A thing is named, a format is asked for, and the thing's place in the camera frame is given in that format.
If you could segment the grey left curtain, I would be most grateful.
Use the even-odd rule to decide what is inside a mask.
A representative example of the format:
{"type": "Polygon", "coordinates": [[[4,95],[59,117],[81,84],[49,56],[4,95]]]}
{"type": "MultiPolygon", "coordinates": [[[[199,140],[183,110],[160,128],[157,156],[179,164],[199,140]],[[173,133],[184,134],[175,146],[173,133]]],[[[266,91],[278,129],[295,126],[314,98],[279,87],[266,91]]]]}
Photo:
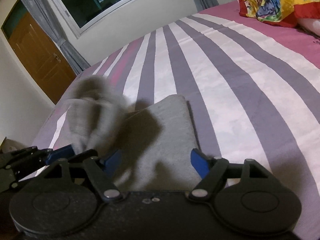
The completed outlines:
{"type": "Polygon", "coordinates": [[[65,59],[76,75],[90,67],[89,63],[80,55],[69,42],[61,24],[54,14],[47,0],[21,0],[33,19],[41,29],[59,47],[65,59]]]}

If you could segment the striped pink purple bedsheet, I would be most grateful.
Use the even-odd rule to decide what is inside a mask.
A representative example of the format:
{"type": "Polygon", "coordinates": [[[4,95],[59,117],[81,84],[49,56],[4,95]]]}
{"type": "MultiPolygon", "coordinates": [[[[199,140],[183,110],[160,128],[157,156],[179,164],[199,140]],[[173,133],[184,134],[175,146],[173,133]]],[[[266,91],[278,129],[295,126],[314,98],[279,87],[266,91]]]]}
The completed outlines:
{"type": "Polygon", "coordinates": [[[199,146],[256,158],[298,194],[296,233],[319,239],[319,40],[219,5],[153,31],[81,74],[106,75],[134,108],[181,94],[199,146]]]}

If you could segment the brown bedside cabinet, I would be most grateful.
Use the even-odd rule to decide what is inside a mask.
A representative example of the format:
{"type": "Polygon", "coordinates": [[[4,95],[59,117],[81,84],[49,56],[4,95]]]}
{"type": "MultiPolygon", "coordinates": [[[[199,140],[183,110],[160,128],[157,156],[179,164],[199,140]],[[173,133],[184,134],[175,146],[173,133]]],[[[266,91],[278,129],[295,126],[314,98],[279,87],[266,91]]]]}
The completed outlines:
{"type": "Polygon", "coordinates": [[[9,153],[23,148],[26,148],[25,144],[16,140],[8,139],[7,137],[5,137],[1,144],[1,151],[3,153],[9,153]]]}

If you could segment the brown wooden door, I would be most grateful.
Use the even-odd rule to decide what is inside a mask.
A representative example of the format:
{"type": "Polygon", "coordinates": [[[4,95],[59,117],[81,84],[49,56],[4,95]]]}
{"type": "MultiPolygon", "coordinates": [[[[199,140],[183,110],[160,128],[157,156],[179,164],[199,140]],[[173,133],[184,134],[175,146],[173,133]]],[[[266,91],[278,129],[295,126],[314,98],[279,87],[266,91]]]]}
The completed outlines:
{"type": "Polygon", "coordinates": [[[20,0],[5,19],[2,31],[26,71],[56,104],[76,74],[20,0]]]}

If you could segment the grey pants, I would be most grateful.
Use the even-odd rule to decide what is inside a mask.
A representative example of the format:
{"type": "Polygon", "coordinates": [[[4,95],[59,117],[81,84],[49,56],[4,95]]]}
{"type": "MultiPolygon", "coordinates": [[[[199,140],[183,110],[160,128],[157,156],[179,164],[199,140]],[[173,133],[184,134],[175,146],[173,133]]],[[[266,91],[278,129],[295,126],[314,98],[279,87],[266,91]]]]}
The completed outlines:
{"type": "Polygon", "coordinates": [[[112,178],[122,191],[190,190],[199,182],[190,161],[197,141],[183,96],[170,95],[131,112],[106,77],[92,75],[72,85],[65,105],[76,154],[95,150],[106,160],[120,150],[112,178]]]}

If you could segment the colourful red yellow pillow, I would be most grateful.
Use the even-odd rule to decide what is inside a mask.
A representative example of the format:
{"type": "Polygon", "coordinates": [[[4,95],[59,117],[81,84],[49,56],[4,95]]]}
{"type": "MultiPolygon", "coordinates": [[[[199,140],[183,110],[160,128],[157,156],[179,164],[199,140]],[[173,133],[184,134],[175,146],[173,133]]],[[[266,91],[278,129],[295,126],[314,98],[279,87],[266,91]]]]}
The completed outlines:
{"type": "Polygon", "coordinates": [[[239,15],[294,28],[300,19],[319,19],[319,0],[238,0],[239,15]]]}

